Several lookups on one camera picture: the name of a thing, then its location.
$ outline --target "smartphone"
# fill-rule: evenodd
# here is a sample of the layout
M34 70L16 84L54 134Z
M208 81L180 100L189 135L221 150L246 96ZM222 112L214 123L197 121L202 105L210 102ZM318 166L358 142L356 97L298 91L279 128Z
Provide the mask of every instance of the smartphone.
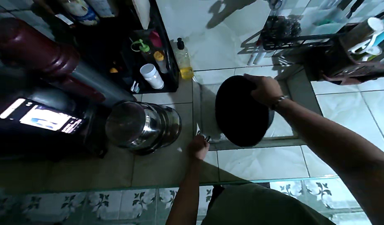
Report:
M83 119L25 98L17 99L0 114L0 118L68 134L75 133L84 122Z

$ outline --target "white plastic container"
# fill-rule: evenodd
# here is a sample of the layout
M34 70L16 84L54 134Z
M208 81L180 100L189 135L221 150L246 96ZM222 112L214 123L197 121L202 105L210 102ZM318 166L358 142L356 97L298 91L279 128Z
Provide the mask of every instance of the white plastic container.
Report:
M143 65L139 72L152 88L162 89L164 87L164 81L153 64Z

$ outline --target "hand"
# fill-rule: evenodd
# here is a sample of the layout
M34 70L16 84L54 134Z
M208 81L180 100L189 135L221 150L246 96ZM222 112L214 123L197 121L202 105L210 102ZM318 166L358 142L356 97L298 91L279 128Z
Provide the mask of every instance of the hand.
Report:
M196 135L195 138L188 144L186 150L189 152L192 159L203 160L209 151L209 142L203 136Z
M252 76L244 74L244 77L256 84L256 89L251 91L253 98L261 104L271 107L281 96L283 96L278 81L269 76Z

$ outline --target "black bucket lid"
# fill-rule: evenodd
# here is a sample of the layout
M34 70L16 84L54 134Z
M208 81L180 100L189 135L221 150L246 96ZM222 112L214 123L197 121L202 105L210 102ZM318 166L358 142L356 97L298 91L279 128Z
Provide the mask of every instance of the black bucket lid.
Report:
M229 141L240 147L255 146L274 119L274 111L250 95L256 84L243 76L226 79L215 98L215 118Z

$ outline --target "dish soap bottle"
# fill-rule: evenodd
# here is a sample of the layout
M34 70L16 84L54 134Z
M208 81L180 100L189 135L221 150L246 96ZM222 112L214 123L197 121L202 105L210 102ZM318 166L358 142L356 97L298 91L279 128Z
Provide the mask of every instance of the dish soap bottle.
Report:
M183 79L190 79L194 76L194 74L191 67L188 49L185 48L182 38L177 39L177 48L178 49L175 51L175 58L177 59L179 70L181 71L181 77Z
M141 45L139 46L139 50L134 50L134 49L132 48L132 46L133 46L134 44L141 44ZM156 60L154 59L154 56L153 56L154 52L150 49L150 47L149 47L147 44L144 44L144 43L143 43L142 39L139 39L139 40L133 42L132 45L131 45L131 49L132 49L134 52L140 52L141 55L143 56L143 58L146 60L147 63L151 63L151 64L153 64L153 63L156 62Z

